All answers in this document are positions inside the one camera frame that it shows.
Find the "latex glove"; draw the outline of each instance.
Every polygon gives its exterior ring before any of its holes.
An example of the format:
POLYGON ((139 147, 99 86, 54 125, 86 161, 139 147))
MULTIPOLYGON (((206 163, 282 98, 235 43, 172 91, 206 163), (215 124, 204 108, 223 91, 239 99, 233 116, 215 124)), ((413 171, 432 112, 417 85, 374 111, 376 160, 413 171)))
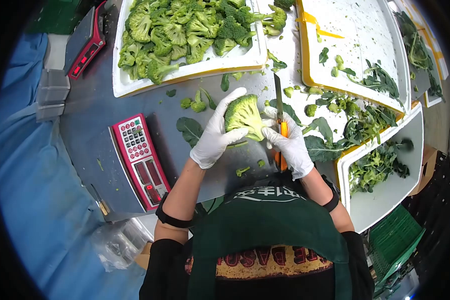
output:
MULTIPOLYGON (((277 109, 271 106, 266 106, 264 113, 274 120, 277 118, 277 109)), ((285 121, 288 126, 288 138, 277 133, 272 128, 264 127, 261 131, 267 140, 277 148, 277 150, 282 152, 283 158, 285 158, 288 165, 288 169, 292 171, 292 179, 300 179, 312 171, 313 162, 310 159, 309 152, 305 146, 300 127, 286 112, 283 113, 283 121, 285 121)))
POLYGON ((225 152, 227 146, 249 133, 247 128, 233 129, 225 133, 225 111, 233 100, 247 93, 247 89, 239 87, 217 105, 213 116, 208 121, 198 143, 190 151, 190 157, 200 168, 211 168, 225 152))

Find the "scale keypad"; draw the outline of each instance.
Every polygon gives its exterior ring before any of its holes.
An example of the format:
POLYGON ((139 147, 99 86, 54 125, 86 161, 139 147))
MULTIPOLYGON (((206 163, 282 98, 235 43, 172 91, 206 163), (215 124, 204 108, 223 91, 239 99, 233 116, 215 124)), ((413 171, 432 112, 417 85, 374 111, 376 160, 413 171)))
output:
POLYGON ((130 162, 152 154, 145 138, 142 120, 139 117, 120 124, 118 128, 122 133, 123 144, 130 162))

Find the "plastic bag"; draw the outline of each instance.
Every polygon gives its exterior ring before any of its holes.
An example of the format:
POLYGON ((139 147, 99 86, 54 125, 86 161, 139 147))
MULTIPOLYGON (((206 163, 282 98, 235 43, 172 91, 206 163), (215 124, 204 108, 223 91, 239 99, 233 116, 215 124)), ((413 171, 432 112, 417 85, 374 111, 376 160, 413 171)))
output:
POLYGON ((147 242, 147 230, 135 218, 105 224, 91 235, 91 243, 106 272, 126 269, 142 252, 147 242))

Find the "knife on table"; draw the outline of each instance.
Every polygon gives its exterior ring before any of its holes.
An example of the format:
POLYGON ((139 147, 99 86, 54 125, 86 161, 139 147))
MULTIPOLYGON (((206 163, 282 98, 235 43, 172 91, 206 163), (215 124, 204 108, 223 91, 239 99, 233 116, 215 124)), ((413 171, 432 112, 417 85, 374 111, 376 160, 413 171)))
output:
MULTIPOLYGON (((280 84, 280 78, 277 74, 273 74, 275 79, 275 92, 277 96, 277 124, 276 131, 284 137, 288 137, 288 127, 287 122, 282 121, 284 117, 284 104, 282 102, 282 85, 280 84)), ((287 170, 287 162, 283 157, 281 152, 275 153, 275 164, 277 166, 278 171, 284 172, 287 170)))

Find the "blue tarp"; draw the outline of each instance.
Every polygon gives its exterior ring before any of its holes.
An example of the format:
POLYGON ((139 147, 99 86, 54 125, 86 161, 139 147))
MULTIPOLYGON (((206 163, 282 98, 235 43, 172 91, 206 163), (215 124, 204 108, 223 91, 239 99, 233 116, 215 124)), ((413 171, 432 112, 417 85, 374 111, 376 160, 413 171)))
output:
POLYGON ((133 263, 107 273, 90 243, 102 223, 58 122, 36 123, 27 112, 33 111, 47 42, 46 34, 22 37, 0 93, 0 206, 7 230, 49 299, 138 299, 145 270, 133 263))

